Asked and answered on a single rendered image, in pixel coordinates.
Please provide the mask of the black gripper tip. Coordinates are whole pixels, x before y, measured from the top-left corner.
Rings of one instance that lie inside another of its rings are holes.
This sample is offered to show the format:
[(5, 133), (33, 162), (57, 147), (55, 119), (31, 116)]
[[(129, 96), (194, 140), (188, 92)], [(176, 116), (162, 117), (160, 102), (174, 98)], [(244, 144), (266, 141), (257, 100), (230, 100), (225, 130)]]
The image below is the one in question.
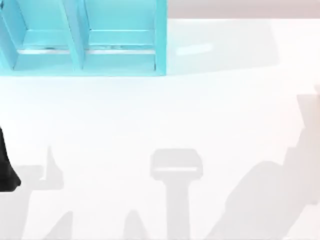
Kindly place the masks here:
[(0, 193), (13, 192), (22, 181), (10, 163), (3, 130), (0, 127)]

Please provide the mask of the light blue rack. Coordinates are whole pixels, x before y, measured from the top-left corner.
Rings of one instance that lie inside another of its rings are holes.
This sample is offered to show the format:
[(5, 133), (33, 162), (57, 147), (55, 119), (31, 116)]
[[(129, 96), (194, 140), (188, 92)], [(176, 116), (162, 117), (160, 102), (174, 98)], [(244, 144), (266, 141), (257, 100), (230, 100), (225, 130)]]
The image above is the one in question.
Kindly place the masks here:
[(0, 0), (0, 76), (164, 76), (168, 0)]

